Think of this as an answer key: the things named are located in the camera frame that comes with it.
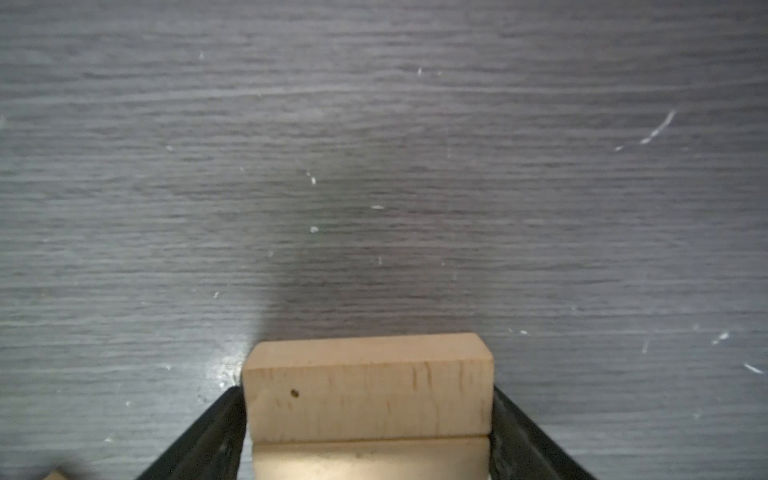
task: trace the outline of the wooden block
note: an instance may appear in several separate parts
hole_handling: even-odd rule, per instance
[[[487,435],[493,356],[474,333],[263,342],[243,387],[254,443]]]
[[[43,478],[43,480],[68,480],[68,478],[63,476],[60,471],[54,470],[49,476]]]
[[[488,437],[255,445],[259,480],[487,480]]]

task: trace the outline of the gray wood-grain surface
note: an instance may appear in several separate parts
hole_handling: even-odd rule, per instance
[[[474,330],[598,478],[765,478],[767,15],[6,0],[0,476],[133,478],[259,339]]]

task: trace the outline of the white scratch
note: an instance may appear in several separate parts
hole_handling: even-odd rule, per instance
[[[720,335],[717,336],[716,339],[712,340],[712,345],[717,345],[723,340],[728,340],[729,337],[730,337],[730,332],[728,331],[722,332]]]
[[[744,368],[749,370],[750,372],[756,373],[758,375],[762,375],[762,374],[765,373],[763,370],[758,369],[757,367],[751,366],[749,363],[745,363],[744,364]]]
[[[661,133],[661,131],[662,131],[664,128],[667,128],[667,127],[669,127],[669,126],[670,126],[670,124],[672,123],[672,119],[674,118],[674,116],[675,116],[675,114],[676,114],[676,113],[677,113],[677,112],[676,112],[675,110],[670,110],[670,113],[668,113],[668,114],[667,114],[667,118],[665,118],[665,119],[664,119],[664,121],[663,121],[663,122],[661,122],[661,125],[659,125],[658,127],[656,127],[656,129],[654,129],[654,131],[652,131],[652,132],[650,133],[650,135],[648,135],[648,136],[647,136],[647,137],[645,137],[643,140],[641,140],[641,141],[640,141],[640,144],[641,144],[641,145],[649,144],[649,143],[650,143],[650,141],[651,141],[651,140],[653,140],[655,137],[657,137],[657,136],[658,136],[658,134],[660,134],[660,133]]]

